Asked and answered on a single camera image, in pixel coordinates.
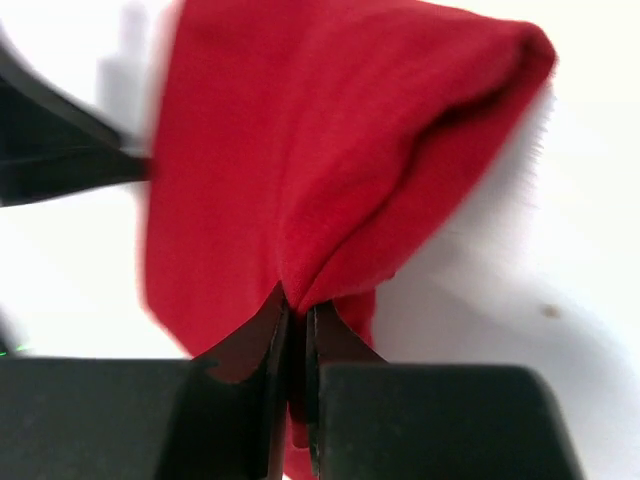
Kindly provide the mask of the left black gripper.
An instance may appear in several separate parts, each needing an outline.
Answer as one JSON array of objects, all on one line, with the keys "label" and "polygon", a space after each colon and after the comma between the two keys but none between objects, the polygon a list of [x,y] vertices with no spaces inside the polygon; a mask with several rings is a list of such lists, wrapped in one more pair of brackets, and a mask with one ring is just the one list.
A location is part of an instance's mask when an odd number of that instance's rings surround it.
[{"label": "left black gripper", "polygon": [[1,36],[1,205],[144,181],[147,159],[119,131],[46,83]]}]

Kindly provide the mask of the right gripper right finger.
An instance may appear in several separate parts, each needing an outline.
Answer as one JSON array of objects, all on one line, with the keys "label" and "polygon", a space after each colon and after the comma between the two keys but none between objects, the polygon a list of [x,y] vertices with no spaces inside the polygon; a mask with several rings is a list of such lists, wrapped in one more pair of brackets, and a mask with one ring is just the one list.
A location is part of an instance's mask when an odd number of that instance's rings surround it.
[{"label": "right gripper right finger", "polygon": [[386,363],[338,314],[332,302],[306,314],[305,408],[311,472],[320,479],[320,373],[332,363]]}]

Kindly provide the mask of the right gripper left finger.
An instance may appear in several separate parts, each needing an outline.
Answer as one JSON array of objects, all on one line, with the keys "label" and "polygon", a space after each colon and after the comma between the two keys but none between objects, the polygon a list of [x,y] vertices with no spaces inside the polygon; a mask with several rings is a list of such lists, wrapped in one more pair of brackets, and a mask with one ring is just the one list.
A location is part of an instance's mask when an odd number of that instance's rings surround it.
[{"label": "right gripper left finger", "polygon": [[280,479],[289,308],[276,287],[245,324],[198,358],[195,479]]}]

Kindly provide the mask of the red t shirt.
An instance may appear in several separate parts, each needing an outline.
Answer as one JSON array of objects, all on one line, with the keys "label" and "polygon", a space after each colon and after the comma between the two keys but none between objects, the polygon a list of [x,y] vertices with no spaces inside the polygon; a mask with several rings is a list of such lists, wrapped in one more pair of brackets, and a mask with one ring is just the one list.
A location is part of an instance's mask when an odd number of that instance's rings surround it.
[{"label": "red t shirt", "polygon": [[370,341],[376,287],[546,84],[536,25],[423,1],[185,1],[151,158],[144,295],[192,355],[275,287]]}]

